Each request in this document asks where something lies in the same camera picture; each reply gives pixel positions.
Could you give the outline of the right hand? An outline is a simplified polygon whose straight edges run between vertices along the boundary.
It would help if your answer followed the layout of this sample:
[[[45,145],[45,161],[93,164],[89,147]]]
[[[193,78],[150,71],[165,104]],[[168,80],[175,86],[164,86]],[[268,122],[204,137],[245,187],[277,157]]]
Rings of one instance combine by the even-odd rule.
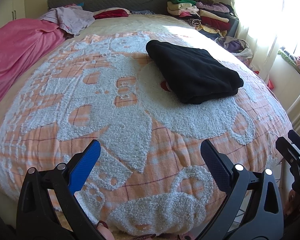
[[[283,213],[285,216],[289,216],[294,211],[298,211],[300,213],[300,194],[294,190],[290,190]]]

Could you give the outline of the left hand with red nails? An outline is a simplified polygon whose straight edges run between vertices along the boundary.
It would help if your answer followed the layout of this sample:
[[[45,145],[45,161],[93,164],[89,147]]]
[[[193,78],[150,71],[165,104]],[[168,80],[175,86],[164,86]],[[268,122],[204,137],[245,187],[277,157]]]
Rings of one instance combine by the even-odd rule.
[[[97,224],[97,230],[106,240],[115,240],[113,234],[108,229],[108,226],[105,222],[100,220]]]

